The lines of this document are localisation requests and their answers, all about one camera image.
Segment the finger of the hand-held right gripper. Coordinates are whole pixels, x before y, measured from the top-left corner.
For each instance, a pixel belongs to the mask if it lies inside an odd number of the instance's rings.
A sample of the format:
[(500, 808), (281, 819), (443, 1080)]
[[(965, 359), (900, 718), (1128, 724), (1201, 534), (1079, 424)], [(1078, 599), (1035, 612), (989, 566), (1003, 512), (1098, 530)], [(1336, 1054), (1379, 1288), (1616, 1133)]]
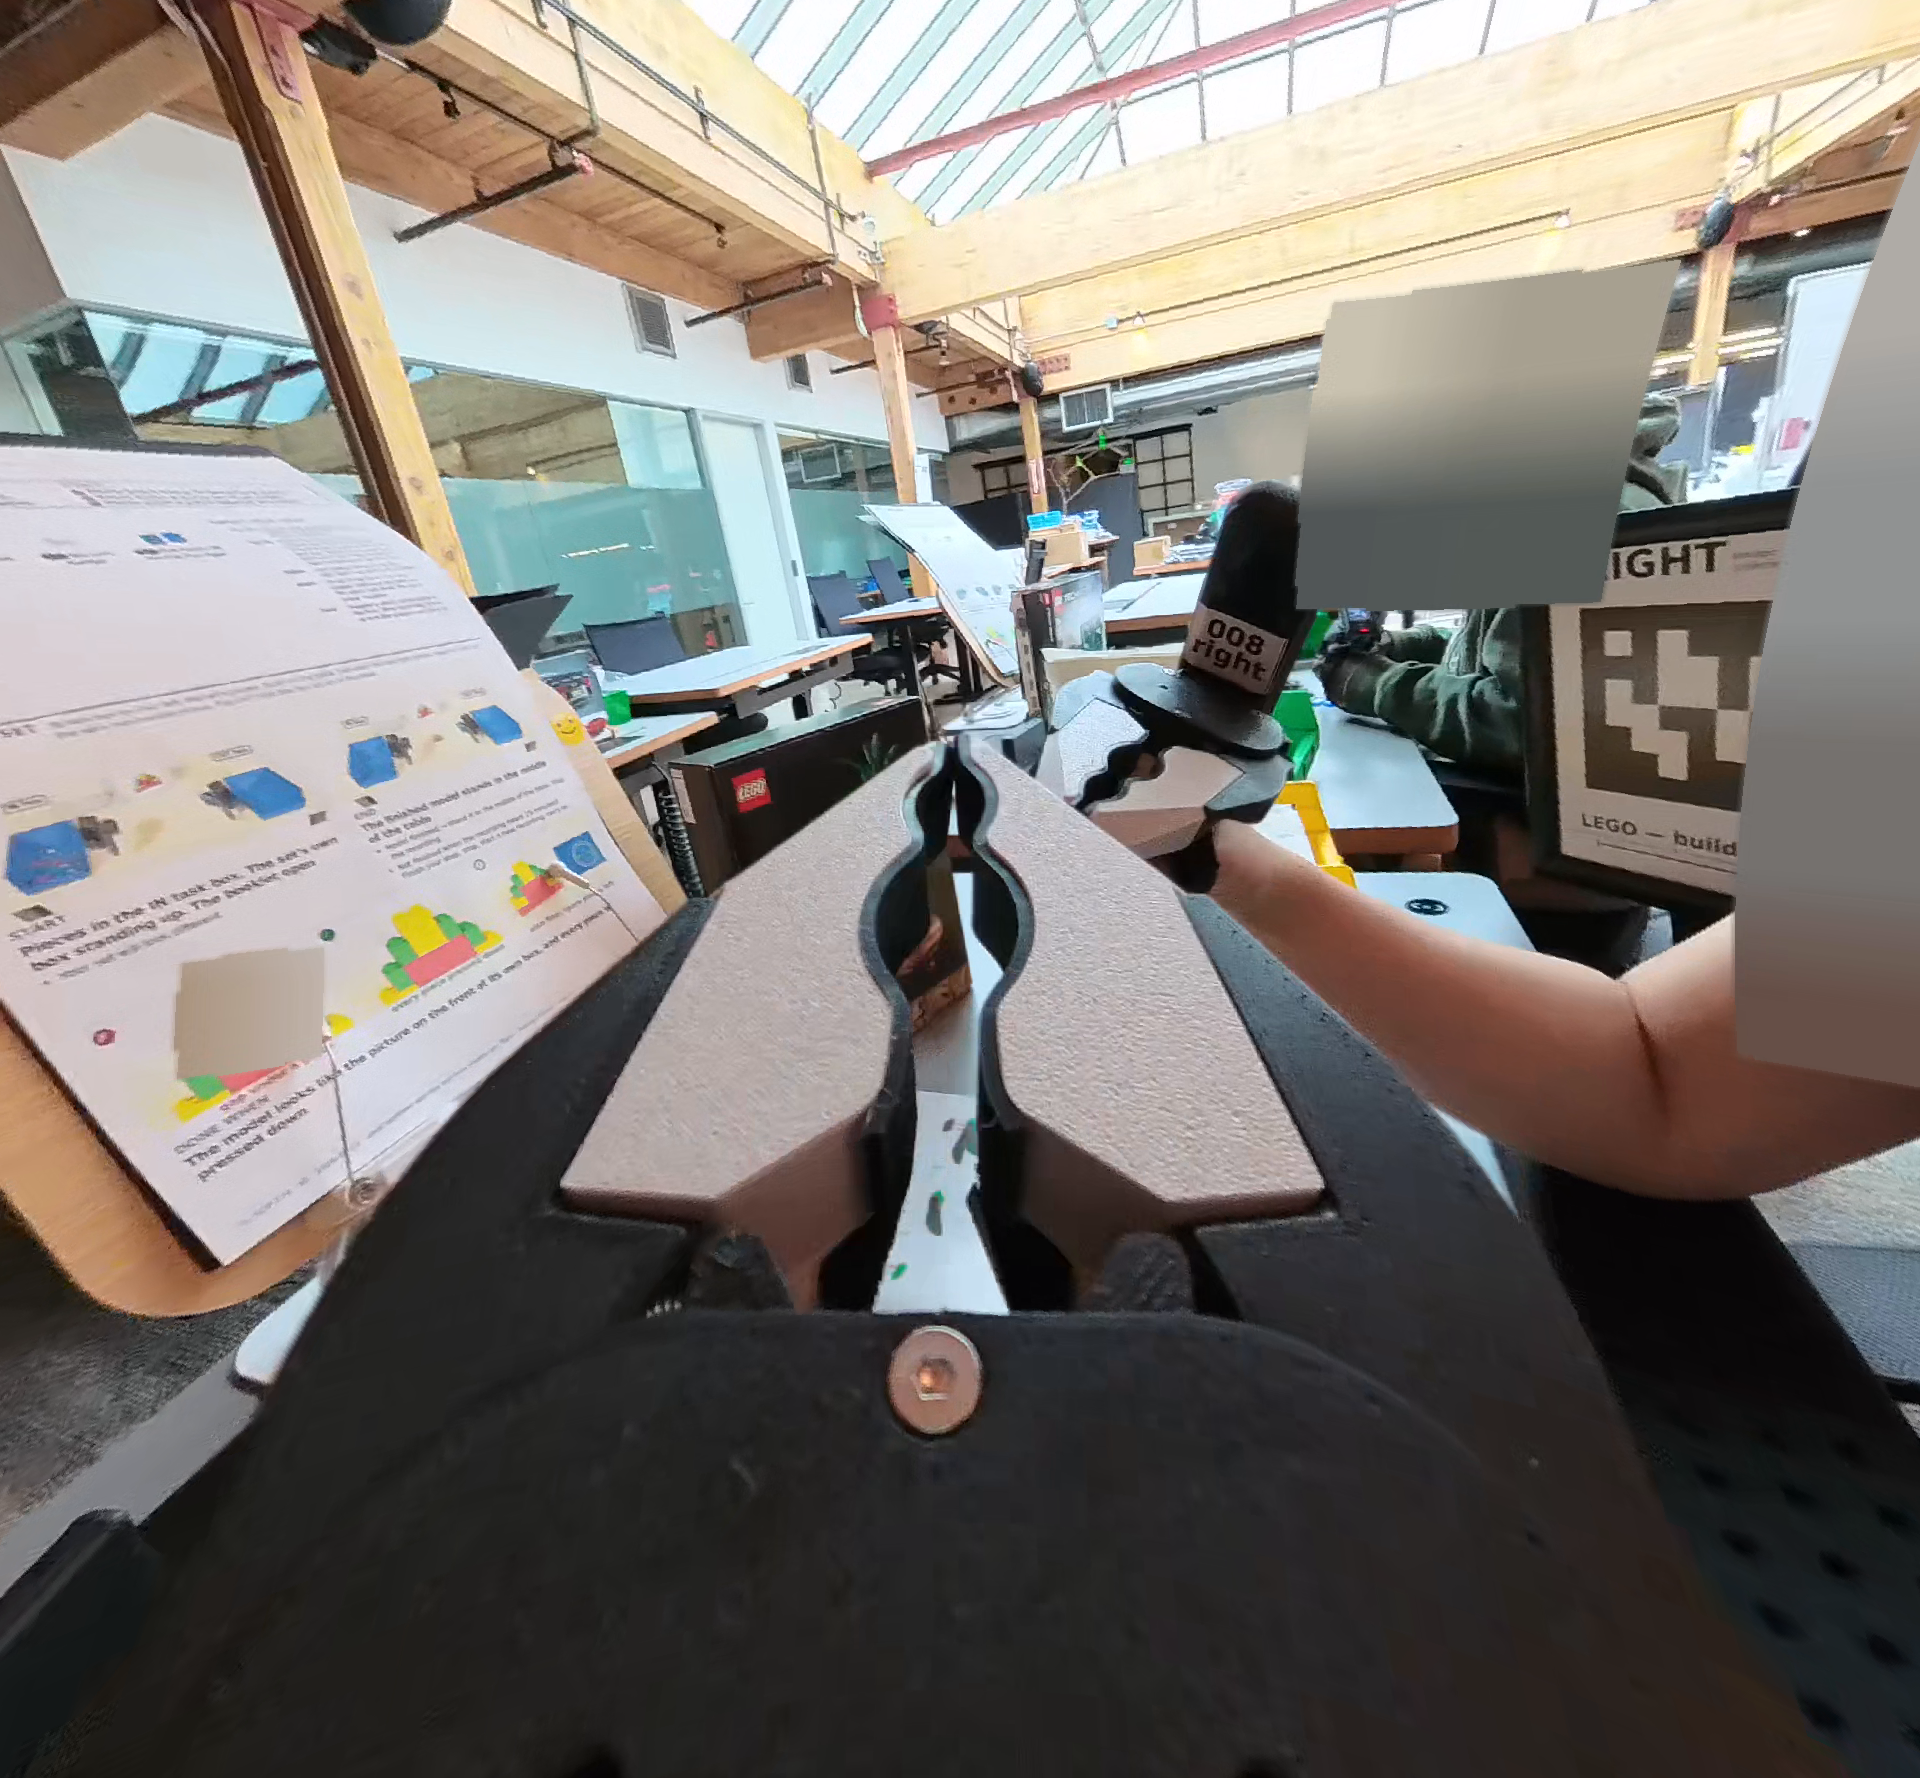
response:
[(1140, 758), (1164, 754), (1182, 736), (1177, 718), (1124, 694), (1087, 694), (1071, 704), (1062, 697), (1055, 711), (1059, 724), (1042, 742), (1042, 782), (1075, 809), (1115, 792)]
[(1240, 760), (1178, 745), (1140, 758), (1115, 792), (1084, 806), (1084, 816), (1140, 859), (1164, 859), (1199, 838), (1210, 801), (1240, 778)]

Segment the grey desk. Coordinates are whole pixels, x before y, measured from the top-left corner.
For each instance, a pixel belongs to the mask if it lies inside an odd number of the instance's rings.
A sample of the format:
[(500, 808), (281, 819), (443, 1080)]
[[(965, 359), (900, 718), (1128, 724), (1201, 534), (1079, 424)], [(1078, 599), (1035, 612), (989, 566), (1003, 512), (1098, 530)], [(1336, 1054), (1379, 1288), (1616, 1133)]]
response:
[(1422, 750), (1373, 718), (1314, 708), (1309, 780), (1343, 859), (1368, 872), (1442, 872), (1459, 821)]

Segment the yellow plastic bin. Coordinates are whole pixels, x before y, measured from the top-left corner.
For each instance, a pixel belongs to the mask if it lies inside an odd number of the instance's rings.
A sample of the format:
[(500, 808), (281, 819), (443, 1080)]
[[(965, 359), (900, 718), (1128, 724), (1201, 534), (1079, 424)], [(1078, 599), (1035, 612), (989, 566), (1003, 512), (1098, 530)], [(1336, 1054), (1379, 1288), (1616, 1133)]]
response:
[(1343, 859), (1327, 824), (1319, 786), (1311, 780), (1289, 780), (1260, 828), (1272, 833), (1284, 851), (1304, 856), (1330, 878), (1355, 888), (1356, 876)]

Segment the wooden support post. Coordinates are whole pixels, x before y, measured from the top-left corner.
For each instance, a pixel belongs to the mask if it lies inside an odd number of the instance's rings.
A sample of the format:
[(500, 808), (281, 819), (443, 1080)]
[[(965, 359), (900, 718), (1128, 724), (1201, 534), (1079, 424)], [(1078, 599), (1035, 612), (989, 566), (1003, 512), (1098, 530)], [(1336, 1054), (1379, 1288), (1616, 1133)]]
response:
[(195, 0), (227, 124), (372, 512), (462, 590), (472, 578), (406, 362), (349, 203), (314, 68), (274, 0)]

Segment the red ceiling pipe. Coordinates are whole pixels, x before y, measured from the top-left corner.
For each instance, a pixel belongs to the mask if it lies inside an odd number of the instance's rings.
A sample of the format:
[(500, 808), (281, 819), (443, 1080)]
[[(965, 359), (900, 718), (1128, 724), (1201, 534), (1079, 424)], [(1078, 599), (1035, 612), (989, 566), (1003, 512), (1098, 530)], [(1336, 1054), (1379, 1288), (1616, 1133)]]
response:
[(1079, 110), (1118, 110), (1166, 86), (1196, 82), (1212, 71), (1232, 69), (1244, 61), (1272, 56), (1289, 46), (1355, 22), (1398, 14), (1420, 3), (1424, 0), (1332, 0), (1324, 7), (1276, 16), (1232, 37), (1212, 43), (1196, 43), (1185, 54), (1153, 60), (1135, 69), (1073, 86), (1014, 110), (999, 110), (955, 132), (904, 143), (900, 149), (868, 159), (866, 174), (873, 178), (892, 177), (929, 159), (957, 157), (992, 143), (996, 137), (1035, 132)]

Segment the printed instruction sheet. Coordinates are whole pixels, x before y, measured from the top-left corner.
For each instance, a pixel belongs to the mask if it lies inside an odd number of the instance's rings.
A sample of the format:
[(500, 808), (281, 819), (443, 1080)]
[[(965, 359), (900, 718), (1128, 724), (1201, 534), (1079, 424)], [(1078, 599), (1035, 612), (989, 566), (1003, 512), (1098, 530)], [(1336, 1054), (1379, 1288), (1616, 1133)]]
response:
[(462, 588), (268, 454), (4, 447), (4, 1014), (235, 1263), (667, 911)]

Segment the person's right forearm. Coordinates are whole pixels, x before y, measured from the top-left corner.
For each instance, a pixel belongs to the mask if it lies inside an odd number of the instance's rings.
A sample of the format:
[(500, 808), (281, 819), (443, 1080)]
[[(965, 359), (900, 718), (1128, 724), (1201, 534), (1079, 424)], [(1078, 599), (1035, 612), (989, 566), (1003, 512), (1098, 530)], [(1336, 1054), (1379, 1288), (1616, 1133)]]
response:
[(1727, 1200), (1916, 1138), (1916, 1088), (1739, 1054), (1733, 917), (1607, 977), (1434, 929), (1245, 824), (1219, 824), (1212, 852), (1237, 925), (1422, 1097), (1536, 1164)]

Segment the black mesh chair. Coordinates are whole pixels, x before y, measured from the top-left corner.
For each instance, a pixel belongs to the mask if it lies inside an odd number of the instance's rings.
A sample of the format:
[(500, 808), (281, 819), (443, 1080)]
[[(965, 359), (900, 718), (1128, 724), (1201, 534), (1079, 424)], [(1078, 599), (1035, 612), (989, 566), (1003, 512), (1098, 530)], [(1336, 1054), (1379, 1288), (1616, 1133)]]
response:
[(1852, 1774), (1913, 1776), (1916, 1251), (1499, 1161), (1724, 1611)]

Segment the wooden top desk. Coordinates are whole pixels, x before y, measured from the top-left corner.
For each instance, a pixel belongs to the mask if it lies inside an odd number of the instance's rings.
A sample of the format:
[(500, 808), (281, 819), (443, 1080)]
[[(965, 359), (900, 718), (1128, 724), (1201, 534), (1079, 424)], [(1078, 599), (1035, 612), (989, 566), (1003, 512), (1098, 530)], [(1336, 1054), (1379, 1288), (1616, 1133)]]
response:
[(793, 718), (809, 718), (816, 712), (811, 694), (853, 675), (853, 661), (873, 645), (864, 633), (790, 648), (741, 645), (646, 672), (601, 670), (598, 679), (602, 697), (611, 700), (622, 691), (638, 718), (740, 718), (781, 703), (789, 703)]

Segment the black lego set box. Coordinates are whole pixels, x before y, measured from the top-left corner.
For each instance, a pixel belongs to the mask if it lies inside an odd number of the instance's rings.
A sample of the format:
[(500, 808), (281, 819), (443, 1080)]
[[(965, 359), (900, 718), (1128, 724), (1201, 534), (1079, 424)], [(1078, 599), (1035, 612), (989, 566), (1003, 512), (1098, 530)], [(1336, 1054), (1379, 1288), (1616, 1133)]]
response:
[[(718, 893), (828, 809), (929, 742), (917, 697), (873, 700), (741, 734), (686, 751), (667, 770), (705, 893)], [(900, 964), (914, 1030), (946, 1017), (971, 991), (953, 869), (925, 872), (927, 924)]]

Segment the framed marker sign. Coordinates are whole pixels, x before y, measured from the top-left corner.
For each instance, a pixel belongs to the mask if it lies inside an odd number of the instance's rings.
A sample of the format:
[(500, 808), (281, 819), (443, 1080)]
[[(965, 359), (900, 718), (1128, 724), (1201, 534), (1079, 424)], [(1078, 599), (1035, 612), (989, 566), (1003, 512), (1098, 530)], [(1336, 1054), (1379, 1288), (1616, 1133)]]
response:
[(1623, 515), (1597, 601), (1523, 610), (1527, 816), (1548, 878), (1724, 916), (1796, 489)]

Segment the tilted instruction board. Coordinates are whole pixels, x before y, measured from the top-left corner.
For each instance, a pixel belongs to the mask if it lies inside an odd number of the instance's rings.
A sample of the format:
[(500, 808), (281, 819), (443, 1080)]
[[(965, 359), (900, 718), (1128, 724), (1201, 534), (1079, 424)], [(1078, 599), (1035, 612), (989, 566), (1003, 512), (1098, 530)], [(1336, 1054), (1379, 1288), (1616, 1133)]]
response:
[(925, 566), (934, 596), (984, 673), (996, 686), (1016, 686), (1020, 566), (1014, 554), (985, 542), (943, 504), (862, 506), (861, 519)]

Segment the black monitor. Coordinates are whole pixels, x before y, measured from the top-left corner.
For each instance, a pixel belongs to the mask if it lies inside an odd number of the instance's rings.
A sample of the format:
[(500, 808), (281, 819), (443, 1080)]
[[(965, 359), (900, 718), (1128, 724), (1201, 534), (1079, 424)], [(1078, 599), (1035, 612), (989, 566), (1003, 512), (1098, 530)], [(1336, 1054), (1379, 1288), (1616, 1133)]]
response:
[(526, 670), (541, 643), (571, 605), (571, 594), (557, 585), (476, 594), (467, 601), (491, 631), (515, 670)]

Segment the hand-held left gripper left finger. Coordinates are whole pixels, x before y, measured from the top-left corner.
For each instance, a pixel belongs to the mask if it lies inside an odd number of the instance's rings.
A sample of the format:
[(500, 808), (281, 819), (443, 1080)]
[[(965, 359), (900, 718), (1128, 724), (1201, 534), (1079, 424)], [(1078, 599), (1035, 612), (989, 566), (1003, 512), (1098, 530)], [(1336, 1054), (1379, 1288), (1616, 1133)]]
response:
[(914, 1159), (914, 1032), (961, 1002), (955, 748), (884, 769), (709, 903), (561, 1178), (587, 1215), (766, 1247), (798, 1310), (873, 1288)]

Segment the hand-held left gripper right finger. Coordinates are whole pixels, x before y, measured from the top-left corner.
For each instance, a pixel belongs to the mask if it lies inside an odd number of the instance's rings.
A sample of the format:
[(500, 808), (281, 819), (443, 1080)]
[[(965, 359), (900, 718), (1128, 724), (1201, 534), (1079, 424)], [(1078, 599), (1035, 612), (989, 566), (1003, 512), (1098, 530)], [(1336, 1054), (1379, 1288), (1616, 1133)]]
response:
[(1090, 1285), (1116, 1239), (1311, 1215), (1327, 1197), (1185, 896), (959, 742), (979, 1022), (975, 1209), (1006, 1290)]

